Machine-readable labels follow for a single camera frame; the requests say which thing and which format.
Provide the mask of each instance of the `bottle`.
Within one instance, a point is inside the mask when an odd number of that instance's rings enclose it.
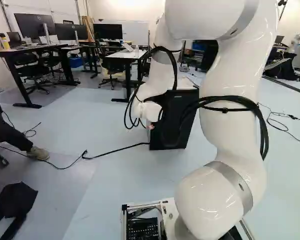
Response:
[[[138,45],[135,46],[134,52],[135,52],[134,56],[139,57],[139,46]]]
[[[2,42],[2,45],[3,45],[3,48],[5,50],[9,50],[10,49],[10,45],[9,45],[9,42],[6,38],[6,35],[4,33],[0,33],[0,38],[1,38],[1,42]]]

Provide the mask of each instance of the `black pants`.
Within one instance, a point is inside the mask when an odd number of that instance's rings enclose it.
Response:
[[[0,141],[7,142],[21,151],[29,152],[34,145],[25,135],[14,129],[2,118],[0,113]]]

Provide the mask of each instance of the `desk leg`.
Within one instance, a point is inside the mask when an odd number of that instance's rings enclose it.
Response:
[[[142,82],[142,72],[141,72],[142,60],[138,59],[138,82]]]
[[[61,50],[59,52],[60,58],[61,58],[61,66],[66,78],[66,81],[59,81],[58,83],[61,85],[68,85],[68,86],[77,86],[80,84],[80,81],[75,81],[74,76],[72,74],[71,66],[69,64],[68,56],[67,56],[67,51]]]
[[[92,52],[92,58],[93,58],[93,64],[94,64],[94,69],[95,69],[95,73],[90,77],[91,79],[94,79],[95,77],[98,76],[98,74],[100,74],[100,72],[98,72],[98,65],[97,65],[97,61],[96,61],[96,53],[95,53],[95,49],[91,49]]]
[[[91,59],[91,55],[90,55],[90,48],[89,47],[84,47],[83,48],[84,50],[80,50],[80,52],[82,51],[82,52],[85,52],[85,54],[86,54],[86,58],[87,58],[87,60],[88,60],[88,63],[89,63],[89,70],[86,70],[86,67],[85,67],[85,65],[83,65],[83,67],[84,67],[84,70],[82,70],[82,72],[93,72],[93,66],[92,66],[92,59]]]
[[[131,95],[131,75],[130,75],[130,62],[125,64],[125,89],[126,89],[126,98],[113,98],[111,102],[117,103],[128,103]]]
[[[40,109],[42,106],[38,104],[33,104],[29,98],[29,95],[27,93],[27,90],[19,77],[19,74],[17,72],[15,64],[10,60],[10,57],[5,58],[6,64],[9,67],[9,70],[14,78],[14,81],[22,94],[23,99],[25,100],[26,103],[15,103],[13,104],[14,107],[23,107],[23,108],[31,108],[31,109]]]

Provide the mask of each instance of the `black box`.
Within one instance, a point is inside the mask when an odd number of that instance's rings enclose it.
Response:
[[[161,105],[161,120],[152,122],[149,131],[150,150],[185,149],[188,144],[196,112],[192,112],[180,128],[180,118],[184,109],[199,99],[198,89],[168,90],[150,100]]]

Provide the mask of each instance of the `computer monitor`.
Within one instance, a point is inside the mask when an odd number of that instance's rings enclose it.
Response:
[[[74,21],[69,21],[69,20],[63,20],[64,24],[75,24]]]
[[[20,34],[17,31],[10,31],[7,32],[6,34],[8,34],[8,37],[10,39],[9,44],[12,48],[19,47],[22,45],[22,39],[20,37]]]
[[[285,36],[276,36],[275,43],[280,44],[284,38]]]
[[[123,39],[121,24],[93,24],[97,39]]]
[[[38,39],[45,36],[44,24],[47,25],[49,35],[56,35],[55,23],[50,15],[15,13],[14,16],[24,38]]]
[[[59,40],[76,40],[75,31],[79,40],[88,39],[86,25],[56,23],[54,26]]]

